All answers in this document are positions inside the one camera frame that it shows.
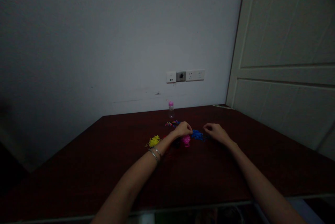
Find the wooden tabletop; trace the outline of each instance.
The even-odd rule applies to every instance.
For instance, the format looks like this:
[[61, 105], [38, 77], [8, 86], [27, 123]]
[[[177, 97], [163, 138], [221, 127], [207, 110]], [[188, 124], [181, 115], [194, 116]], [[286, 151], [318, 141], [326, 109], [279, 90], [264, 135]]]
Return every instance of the wooden tabletop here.
[[[335, 162], [242, 113], [214, 106], [175, 110], [204, 133], [219, 123], [284, 196], [335, 193]], [[95, 214], [154, 135], [172, 127], [168, 111], [104, 116], [0, 200], [0, 222]], [[229, 152], [211, 139], [171, 147], [133, 210], [252, 199]]]

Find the forearm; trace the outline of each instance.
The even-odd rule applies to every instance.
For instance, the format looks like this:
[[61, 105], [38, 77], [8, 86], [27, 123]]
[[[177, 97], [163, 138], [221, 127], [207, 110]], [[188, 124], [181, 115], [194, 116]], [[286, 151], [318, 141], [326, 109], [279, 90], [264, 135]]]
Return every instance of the forearm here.
[[[169, 145], [177, 137], [174, 132], [171, 132], [155, 148], [163, 156]], [[157, 162], [153, 154], [146, 152], [121, 177], [112, 193], [94, 217], [92, 224], [124, 223], [135, 198], [156, 166]]]
[[272, 223], [305, 223], [237, 144], [231, 143], [227, 147], [239, 165], [254, 198]]

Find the wall outlet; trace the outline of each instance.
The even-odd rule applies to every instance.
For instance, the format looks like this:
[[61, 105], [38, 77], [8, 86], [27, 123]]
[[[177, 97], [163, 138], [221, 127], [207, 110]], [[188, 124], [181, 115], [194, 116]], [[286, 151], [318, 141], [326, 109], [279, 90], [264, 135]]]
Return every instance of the wall outlet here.
[[205, 70], [193, 71], [193, 80], [204, 80], [204, 79], [205, 79]]
[[175, 83], [176, 82], [176, 72], [166, 72], [166, 82]]
[[193, 75], [194, 75], [194, 70], [189, 70], [189, 71], [186, 71], [186, 82], [187, 81], [194, 81], [193, 79]]

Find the wrist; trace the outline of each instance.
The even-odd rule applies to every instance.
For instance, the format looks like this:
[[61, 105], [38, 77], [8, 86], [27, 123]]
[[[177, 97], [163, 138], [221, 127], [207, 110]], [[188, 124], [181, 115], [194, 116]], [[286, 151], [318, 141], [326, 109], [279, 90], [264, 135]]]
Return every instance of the wrist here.
[[226, 145], [225, 145], [230, 152], [235, 152], [239, 149], [239, 146], [236, 142], [230, 140]]
[[177, 138], [180, 137], [179, 134], [175, 130], [173, 130], [172, 132], [170, 132], [169, 136], [171, 136], [172, 141], [174, 141], [174, 140], [176, 140]]
[[229, 147], [233, 147], [234, 144], [236, 144], [234, 141], [232, 141], [232, 139], [230, 138], [220, 138], [219, 142], [222, 143], [224, 146], [226, 146], [227, 148]]

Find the door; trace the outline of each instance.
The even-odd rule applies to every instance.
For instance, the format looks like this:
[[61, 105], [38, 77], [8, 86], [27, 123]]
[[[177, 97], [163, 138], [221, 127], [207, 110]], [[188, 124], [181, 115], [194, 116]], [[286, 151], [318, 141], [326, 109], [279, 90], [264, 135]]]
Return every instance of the door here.
[[335, 160], [335, 0], [242, 0], [226, 103]]

